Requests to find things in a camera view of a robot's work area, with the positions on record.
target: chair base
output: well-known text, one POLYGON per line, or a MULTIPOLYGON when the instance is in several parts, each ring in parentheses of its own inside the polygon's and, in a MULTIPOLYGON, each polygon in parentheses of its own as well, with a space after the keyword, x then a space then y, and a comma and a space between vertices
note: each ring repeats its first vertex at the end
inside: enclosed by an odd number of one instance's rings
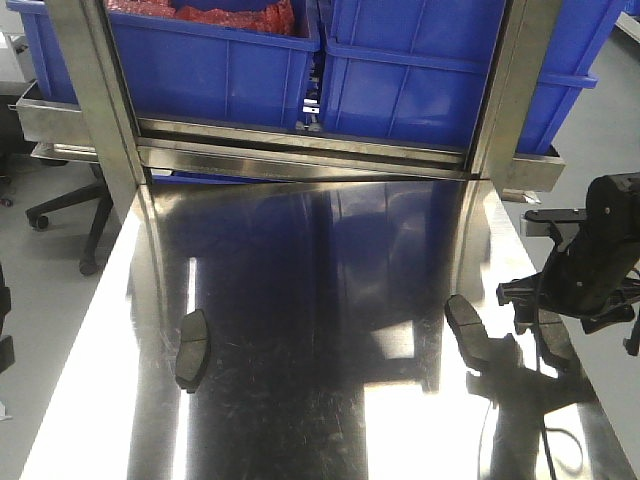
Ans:
POLYGON ((80 257, 79 270, 84 276, 93 275, 98 271, 96 248, 104 231, 104 227, 107 224, 107 220, 109 219, 111 209, 113 208, 113 200, 109 194, 109 189, 102 176, 102 172, 100 172, 100 169, 97 167, 92 169, 97 180, 91 185, 61 195, 53 200, 32 207, 25 212, 29 220, 29 225, 37 231, 42 231, 46 230, 49 226, 49 218, 45 213, 61 210, 72 205, 78 205, 88 202, 89 200, 100 200, 96 208, 96 214, 93 219, 93 224, 91 225, 89 237, 87 238, 82 256, 80 257))

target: chair wheel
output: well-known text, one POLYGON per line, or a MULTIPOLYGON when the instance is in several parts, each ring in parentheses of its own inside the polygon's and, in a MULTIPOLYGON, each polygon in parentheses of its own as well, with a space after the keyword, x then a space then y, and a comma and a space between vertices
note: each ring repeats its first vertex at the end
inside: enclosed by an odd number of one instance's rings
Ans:
POLYGON ((29 225, 37 231, 46 230, 49 226, 49 217, 46 215, 39 215, 36 218, 29 218, 29 225))
POLYGON ((93 275, 98 271, 98 265, 92 260, 80 260, 80 273, 85 277, 93 275))

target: black mechanical arm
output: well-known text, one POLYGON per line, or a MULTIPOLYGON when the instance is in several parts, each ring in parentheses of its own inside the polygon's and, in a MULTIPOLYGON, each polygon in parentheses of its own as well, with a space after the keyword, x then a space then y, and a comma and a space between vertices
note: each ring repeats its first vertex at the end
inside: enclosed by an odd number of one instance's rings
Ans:
MULTIPOLYGON (((500 284, 501 305, 513 303, 516 331, 523 333, 537 309, 580 319, 585 333, 635 318, 640 301, 640 173, 594 180, 586 210, 541 210, 525 215, 529 233, 549 236, 555 246, 542 272, 500 284)), ((625 340, 640 350, 640 321, 625 340)))

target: stainless steel table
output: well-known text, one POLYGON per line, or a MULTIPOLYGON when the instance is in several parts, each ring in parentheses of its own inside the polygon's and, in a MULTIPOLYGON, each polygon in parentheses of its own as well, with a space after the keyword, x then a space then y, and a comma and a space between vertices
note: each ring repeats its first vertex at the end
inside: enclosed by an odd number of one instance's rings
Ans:
POLYGON ((558 478, 635 478, 560 320, 566 373, 509 336, 495 289, 532 271, 489 182, 141 187, 22 478, 544 479, 542 404, 558 478), (488 376, 453 293, 495 339, 488 376), (189 395, 195 309, 212 352, 189 395))

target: blue plastic crate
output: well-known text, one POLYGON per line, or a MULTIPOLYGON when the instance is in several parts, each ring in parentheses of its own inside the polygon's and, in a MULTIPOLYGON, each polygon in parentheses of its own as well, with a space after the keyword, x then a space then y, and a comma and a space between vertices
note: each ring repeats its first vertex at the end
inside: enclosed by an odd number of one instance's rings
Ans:
MULTIPOLYGON (((250 6, 261 9, 273 1, 252 0, 250 6)), ((232 3, 174 1, 202 9, 232 3)), ((300 37, 110 13, 134 107, 152 114, 294 128, 320 36, 315 0, 292 4, 300 37)), ((45 4, 8 0, 7 5, 22 15, 44 98, 77 103, 45 4)))
MULTIPOLYGON (((586 75, 626 0, 565 0, 543 67, 586 75)), ((344 45, 488 62, 504 0, 335 0, 331 36, 344 45)))
POLYGON ((640 0, 628 0, 624 6, 624 11, 629 15, 640 15, 640 0))
MULTIPOLYGON (((488 75, 474 62, 350 47, 327 39, 320 119, 350 135, 466 148, 488 75)), ((545 154, 584 88, 597 79, 543 73, 518 151, 545 154)))

